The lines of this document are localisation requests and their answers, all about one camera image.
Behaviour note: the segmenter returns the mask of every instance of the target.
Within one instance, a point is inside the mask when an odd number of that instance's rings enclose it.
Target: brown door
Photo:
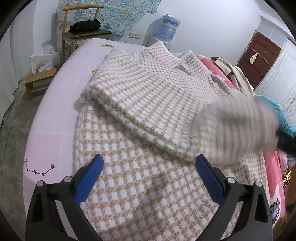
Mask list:
[[[255,88],[273,65],[280,51],[281,48],[279,46],[257,32],[237,66],[243,71],[250,84]],[[250,58],[256,52],[258,53],[256,61],[251,64]]]

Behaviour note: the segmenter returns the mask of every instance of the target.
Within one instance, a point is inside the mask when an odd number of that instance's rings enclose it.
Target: hook rack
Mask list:
[[[266,58],[264,58],[261,54],[259,54],[255,49],[252,49],[253,52],[255,52],[256,54],[258,54],[258,56],[263,59],[267,64],[269,64],[269,62],[267,61]]]

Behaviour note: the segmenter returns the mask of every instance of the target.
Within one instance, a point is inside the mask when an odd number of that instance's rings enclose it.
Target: concrete floor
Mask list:
[[[14,92],[13,104],[0,127],[0,209],[16,234],[25,240],[26,213],[22,193],[25,148],[43,95],[29,100],[25,78]]]

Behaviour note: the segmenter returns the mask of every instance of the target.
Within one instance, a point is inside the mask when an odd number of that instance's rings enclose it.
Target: silver screw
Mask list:
[[[256,181],[255,184],[256,184],[256,186],[258,186],[258,187],[261,187],[261,186],[262,186],[262,183],[259,182],[259,181]]]
[[[233,177],[229,177],[227,178],[227,181],[231,184],[234,184],[235,183],[235,179]]]
[[[43,181],[37,182],[37,186],[41,187],[43,185]]]
[[[65,178],[64,178],[64,182],[66,182],[66,183],[69,183],[69,182],[71,182],[72,181],[72,177],[71,176],[66,176]]]

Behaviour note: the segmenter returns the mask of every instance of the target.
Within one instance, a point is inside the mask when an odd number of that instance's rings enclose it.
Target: teal patterned curtain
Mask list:
[[[103,5],[104,8],[100,9],[98,20],[101,22],[102,27],[106,22],[111,23],[113,32],[118,35],[124,35],[131,29],[146,12],[156,13],[161,0],[60,0],[61,4],[95,4]],[[82,20],[94,19],[96,9],[82,9],[76,10],[74,22]]]

